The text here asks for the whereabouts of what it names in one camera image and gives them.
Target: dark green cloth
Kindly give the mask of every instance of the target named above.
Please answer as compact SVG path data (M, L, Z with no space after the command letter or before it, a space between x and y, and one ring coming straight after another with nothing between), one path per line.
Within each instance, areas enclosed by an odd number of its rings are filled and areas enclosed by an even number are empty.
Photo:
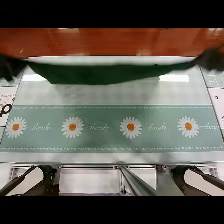
M28 65L52 84L108 85L186 70L195 63L192 60L169 65L52 65L36 62L28 62Z

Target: orange flower center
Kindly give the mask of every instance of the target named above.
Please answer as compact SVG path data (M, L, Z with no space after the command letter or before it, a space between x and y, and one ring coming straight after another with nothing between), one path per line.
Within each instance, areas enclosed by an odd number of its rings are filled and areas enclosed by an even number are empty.
M74 130L76 129L76 124L70 124L70 125L69 125L69 129L70 129L71 131L74 131Z
M134 124L128 124L128 130L133 131L135 129Z
M13 130L13 131L17 131L17 130L19 129L19 127L20 127L19 124L14 124L14 125L12 126L12 130Z
M190 131L192 129L192 124L186 123L185 128Z

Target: table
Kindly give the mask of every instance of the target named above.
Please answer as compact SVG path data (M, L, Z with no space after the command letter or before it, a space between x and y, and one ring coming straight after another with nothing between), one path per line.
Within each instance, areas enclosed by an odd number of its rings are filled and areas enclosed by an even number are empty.
M65 56L29 60L167 64L192 58ZM10 125L12 130L4 131L0 145L1 162L178 164L224 160L222 132L197 66L107 86L52 85L27 67L9 115Z

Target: daisy print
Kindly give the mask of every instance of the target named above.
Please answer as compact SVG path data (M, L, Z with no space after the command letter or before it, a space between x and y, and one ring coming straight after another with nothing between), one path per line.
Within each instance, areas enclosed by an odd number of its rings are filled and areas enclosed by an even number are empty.
M135 138L136 136L139 136L141 134L142 125L138 119L135 119L134 117L126 117L123 119L120 125L121 129L120 131L123 132L123 135L126 136L126 138Z
M6 135L8 138L17 138L26 130L26 121L22 117L15 117L6 126Z
M65 135L66 138L71 139L81 135L83 126L84 125L82 120L78 117L69 117L65 122L63 122L61 130L63 131L63 135Z
M198 124L193 118L190 117L182 117L178 121L178 130L182 132L182 135L188 138L194 138L194 136L197 136L198 132Z

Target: red-orange wooden surface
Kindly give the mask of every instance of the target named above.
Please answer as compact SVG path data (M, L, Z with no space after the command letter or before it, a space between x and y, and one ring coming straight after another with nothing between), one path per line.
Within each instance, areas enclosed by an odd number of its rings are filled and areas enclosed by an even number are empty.
M222 43L223 28L0 28L0 52L17 57L196 56Z

